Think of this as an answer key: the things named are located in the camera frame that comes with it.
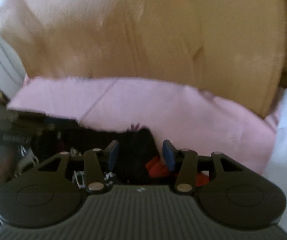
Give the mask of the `person's left hand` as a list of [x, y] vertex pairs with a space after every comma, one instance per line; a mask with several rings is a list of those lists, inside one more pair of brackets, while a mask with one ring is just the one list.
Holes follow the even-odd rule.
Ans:
[[3, 154], [0, 157], [0, 186], [14, 177], [20, 160], [18, 145], [5, 146], [1, 149]]

